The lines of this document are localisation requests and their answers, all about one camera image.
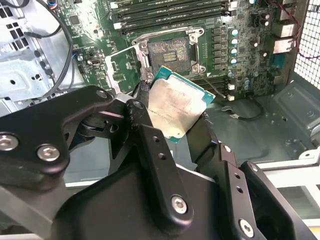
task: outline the robotic arm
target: robotic arm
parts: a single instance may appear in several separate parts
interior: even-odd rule
[[[190,172],[146,106],[124,94],[88,86],[4,116],[0,210],[52,240],[315,240],[263,171],[237,166],[211,127],[203,114],[186,134]],[[70,197],[69,153],[95,137],[110,139],[109,176]]]

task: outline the green circuit board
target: green circuit board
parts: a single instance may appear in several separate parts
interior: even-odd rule
[[[113,88],[112,75],[118,92],[132,92],[139,81],[146,80],[137,48],[125,50],[136,44],[139,52],[145,53],[149,68],[144,70],[148,76],[151,74],[150,78],[164,65],[212,91],[203,80],[206,78],[220,92],[232,94],[235,99],[243,98],[247,92],[257,96],[274,92],[270,72],[277,68],[272,66],[273,56],[265,57],[262,52],[271,35],[275,11],[258,2],[61,0],[56,11],[72,33],[74,51],[83,57],[77,66],[88,85]],[[271,19],[267,26],[261,17],[266,14]],[[178,30],[186,28],[189,32]],[[203,32],[195,31],[197,43],[193,44],[195,29]],[[146,34],[154,36],[142,38]],[[134,42],[139,38],[146,41],[146,46]],[[105,57],[121,50],[125,51],[111,58],[113,74],[110,75],[111,66],[106,64]],[[232,92],[227,88],[228,83],[235,85]]]

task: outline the red wire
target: red wire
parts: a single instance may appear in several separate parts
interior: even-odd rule
[[[301,23],[296,19],[296,17],[294,15],[291,14],[291,12],[287,11],[287,9],[280,3],[278,2],[273,2],[273,1],[270,1],[269,2],[271,5],[273,6],[277,6],[278,8],[280,8],[281,10],[285,11],[285,13],[291,18],[293,19],[293,21],[298,25],[298,30],[297,30],[297,33],[296,35],[294,36],[294,42],[295,42],[295,46],[296,46],[296,49],[297,49],[297,52],[300,56],[304,57],[305,59],[317,59],[317,58],[320,58],[320,55],[318,56],[305,56],[303,55],[301,52],[300,52],[300,43],[299,43],[299,36],[300,34],[302,33],[302,25]]]

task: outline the cable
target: cable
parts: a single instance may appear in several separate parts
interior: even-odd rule
[[[226,96],[223,95],[221,92],[219,92],[218,89],[216,89],[216,87],[213,86],[207,79],[205,79],[205,78],[204,78],[203,76],[201,76],[200,74],[199,74],[199,76],[200,76],[200,78],[201,78],[202,80],[206,81],[206,83],[210,85],[210,87],[215,91],[216,94],[218,94],[219,96],[223,97],[224,99],[226,98]]]
[[[242,120],[242,121],[245,121],[245,122],[252,122],[252,121],[255,121],[257,119],[259,119],[260,117],[263,116],[264,112],[265,112],[265,109],[264,107],[257,101],[255,100],[254,98],[252,97],[249,97],[249,100],[255,104],[259,109],[260,109],[260,112],[259,114],[257,114],[256,116],[253,116],[253,117],[243,117],[243,116],[239,116],[238,114],[236,114],[231,107],[229,106],[224,106],[223,108],[221,108],[221,110],[223,112],[229,112],[230,113],[230,117],[233,118],[233,119],[238,119],[238,120]]]
[[[57,27],[57,29],[54,30],[54,32],[47,34],[47,35],[40,35],[38,33],[30,32],[30,31],[25,31],[23,33],[24,33],[24,35],[31,37],[31,38],[44,39],[44,38],[50,38],[50,37],[56,35],[60,30],[61,30],[61,26],[59,25]]]
[[[71,36],[70,32],[68,31],[67,26],[62,22],[62,20],[42,0],[36,0],[36,1],[40,5],[42,5],[45,9],[47,9],[50,12],[50,14],[54,17],[54,19],[57,20],[57,22],[61,26],[61,29],[64,32],[65,38],[66,38],[66,40],[67,40],[67,42],[69,44],[67,57],[66,57],[64,66],[63,66],[63,68],[61,70],[61,73],[60,73],[57,81],[53,84],[53,87],[47,93],[45,93],[43,96],[41,96],[39,98],[39,99],[45,99],[45,98],[51,96],[52,94],[54,94],[57,91],[57,89],[59,88],[59,86],[61,85],[61,83],[63,82],[63,80],[65,79],[65,76],[66,76],[66,74],[68,72],[68,68],[69,68],[70,62],[72,61],[74,43],[73,43],[73,40],[72,40],[72,36]]]
[[[293,39],[294,39],[296,50],[297,50],[298,54],[300,56],[302,56],[303,58],[305,58],[305,59],[318,59],[318,58],[320,58],[320,55],[317,55],[317,56],[305,56],[303,53],[300,52],[299,37],[302,34],[303,27],[302,27],[301,23],[296,19],[296,17],[294,15],[292,15],[291,12],[289,12],[284,7],[284,5],[282,5],[282,4],[278,3],[278,2],[270,1],[269,4],[272,5],[272,6],[277,6],[278,8],[280,8],[282,11],[284,11],[297,24],[298,30],[297,30],[297,33],[296,33],[296,35],[294,36]]]
[[[27,6],[29,4],[30,0],[23,0],[23,2],[21,3],[21,5],[13,5],[12,3],[6,1],[6,0],[0,0],[0,3],[2,5],[7,5],[10,8],[13,9],[21,9],[24,8],[25,6]]]

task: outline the bolt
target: bolt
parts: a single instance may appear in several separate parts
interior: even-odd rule
[[[248,238],[254,237],[254,230],[253,230],[252,226],[246,220],[240,219],[239,226]]]
[[[285,140],[285,144],[286,144],[286,145],[290,145],[290,144],[292,144],[292,140],[291,140],[291,139],[287,139],[287,140]]]
[[[41,146],[36,154],[38,155],[38,158],[47,162],[57,160],[60,156],[59,150],[52,145]]]
[[[154,78],[154,75],[151,73],[151,72],[148,72],[146,74],[146,77],[150,80],[150,79],[153,79]]]
[[[252,168],[253,171],[258,172],[258,168],[253,163],[249,163],[250,168]]]
[[[194,73],[198,72],[198,66],[197,65],[192,66],[192,72],[194,72]]]
[[[18,144],[19,141],[15,136],[8,134],[0,135],[0,151],[11,151],[15,149]]]
[[[309,117],[309,118],[312,118],[314,115],[315,115],[315,112],[314,111],[308,111],[306,113],[306,115]]]
[[[102,90],[96,91],[96,94],[103,99],[106,99],[108,97],[108,95]]]
[[[228,147],[227,145],[224,145],[223,147],[224,147],[224,149],[225,149],[228,153],[231,153],[230,147]]]
[[[84,56],[78,55],[78,56],[76,57],[76,59],[77,59],[79,62],[81,62],[81,61],[84,60]]]
[[[178,213],[178,214],[185,214],[187,212],[187,204],[185,200],[183,200],[179,196],[173,196],[171,198],[171,204],[173,209]]]

